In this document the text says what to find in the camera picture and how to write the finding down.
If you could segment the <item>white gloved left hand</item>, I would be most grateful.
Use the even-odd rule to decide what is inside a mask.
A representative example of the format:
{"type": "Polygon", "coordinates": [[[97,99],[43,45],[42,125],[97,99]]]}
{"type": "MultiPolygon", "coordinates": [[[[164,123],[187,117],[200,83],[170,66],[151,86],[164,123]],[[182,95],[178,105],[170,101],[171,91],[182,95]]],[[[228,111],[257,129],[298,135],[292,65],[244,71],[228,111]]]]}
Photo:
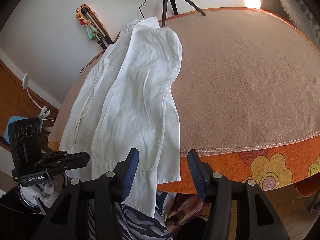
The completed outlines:
{"type": "Polygon", "coordinates": [[[36,198],[39,198],[46,208],[51,208],[62,190],[63,183],[50,181],[44,183],[43,189],[37,185],[20,186],[20,196],[22,201],[29,207],[38,207],[36,198]]]}

